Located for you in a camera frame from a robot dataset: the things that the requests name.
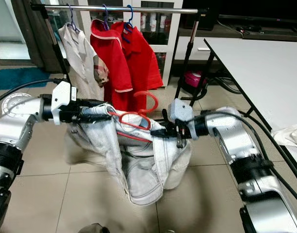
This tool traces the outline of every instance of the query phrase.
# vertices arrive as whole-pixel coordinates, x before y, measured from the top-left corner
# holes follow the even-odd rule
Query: white table
[[[297,124],[297,42],[205,38],[269,128]],[[286,147],[297,163],[297,148]]]

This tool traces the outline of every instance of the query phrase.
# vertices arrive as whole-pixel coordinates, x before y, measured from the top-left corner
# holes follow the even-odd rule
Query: clothing rack
[[[63,71],[63,73],[66,75],[66,78],[69,83],[71,83],[69,75],[67,73],[67,68],[61,53],[61,50],[59,48],[58,42],[56,40],[56,37],[54,35],[54,32],[52,30],[50,21],[49,21],[49,16],[47,14],[47,11],[53,11],[53,10],[64,10],[64,11],[69,11],[70,8],[69,6],[64,6],[64,5],[45,5],[45,4],[31,4],[31,8],[34,11],[39,11],[45,21],[46,27],[48,28],[48,31],[50,33],[50,38],[52,41],[52,47],[54,49],[55,55],[58,59],[59,65]],[[73,11],[116,11],[116,12],[131,12],[131,8],[129,7],[116,7],[116,6],[108,6],[108,7],[103,7],[103,6],[71,6]],[[187,64],[189,61],[189,57],[191,55],[191,51],[194,45],[194,38],[197,32],[197,27],[199,24],[199,21],[206,17],[206,14],[209,11],[209,8],[203,8],[203,9],[180,9],[180,8],[153,8],[153,7],[133,7],[132,8],[133,12],[147,12],[147,13],[169,13],[169,14],[195,14],[195,21],[192,29],[192,33],[190,36],[190,40],[187,44],[187,49],[185,53],[185,59],[184,59],[184,64],[183,64],[183,71],[180,76],[180,79],[178,81],[178,87],[176,91],[175,98],[179,96],[181,86],[184,82],[184,73],[187,68]],[[190,105],[193,106],[195,100],[198,98],[197,95],[201,91],[202,88],[202,83],[203,81],[200,81],[198,86],[195,89],[195,92],[192,97],[190,98],[184,98],[185,100],[190,100],[191,103]]]

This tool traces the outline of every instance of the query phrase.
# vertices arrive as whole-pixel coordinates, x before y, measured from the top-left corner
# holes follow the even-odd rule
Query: white cloth
[[[279,145],[297,147],[297,125],[272,131],[271,135]]]
[[[104,88],[96,81],[94,60],[102,63],[96,65],[105,67],[104,72],[107,76],[106,65],[99,58],[96,59],[98,56],[83,31],[77,33],[66,23],[58,32],[66,51],[67,61],[76,72],[76,77],[70,76],[70,79],[72,85],[78,88],[78,98],[103,100]]]
[[[89,113],[108,114],[109,109],[115,111],[111,105],[103,104],[90,108],[92,112]],[[141,119],[133,115],[129,122],[139,125]],[[151,130],[164,128],[154,120],[150,122],[150,130],[121,124],[116,116],[95,124],[80,124],[80,131],[66,134],[65,159],[70,164],[106,166],[131,202],[138,205],[154,203],[162,196],[163,189],[179,185],[190,160],[191,146],[187,141],[186,146],[179,149],[176,138],[150,135]],[[130,139],[122,133],[151,142]]]

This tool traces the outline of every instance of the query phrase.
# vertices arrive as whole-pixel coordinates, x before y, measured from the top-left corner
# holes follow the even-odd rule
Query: blue hanger
[[[127,5],[127,7],[129,7],[131,9],[131,18],[129,19],[128,22],[124,23],[124,29],[127,32],[132,33],[132,31],[128,28],[128,25],[131,26],[131,28],[133,28],[133,26],[131,24],[131,20],[133,19],[133,9],[132,9],[132,6],[130,6],[130,5]],[[130,43],[130,41],[128,39],[126,39],[124,36],[122,36],[122,38],[123,38],[123,40],[127,41],[128,43]]]
[[[75,23],[74,23],[74,21],[73,21],[73,10],[72,10],[71,6],[70,6],[68,3],[67,3],[66,5],[70,8],[70,11],[71,11],[71,23],[69,23],[68,25],[71,25],[72,28],[73,28],[73,30],[74,30],[75,32],[79,33],[80,30],[76,27],[76,25],[75,25]]]
[[[104,29],[106,31],[108,31],[110,28],[109,28],[109,25],[108,25],[108,9],[106,9],[106,5],[105,4],[102,4],[102,6],[105,8],[105,17],[104,17],[104,23],[103,23],[103,26],[104,26]]]

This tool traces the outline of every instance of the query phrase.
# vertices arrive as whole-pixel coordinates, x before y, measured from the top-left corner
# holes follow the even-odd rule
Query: white shirt
[[[100,87],[94,76],[94,60],[98,55],[85,37],[83,31],[75,32],[71,26],[66,23],[58,30],[64,48],[66,58],[71,67],[75,70],[76,76],[70,76],[73,86],[78,88],[78,97],[84,99],[104,99],[104,88]]]

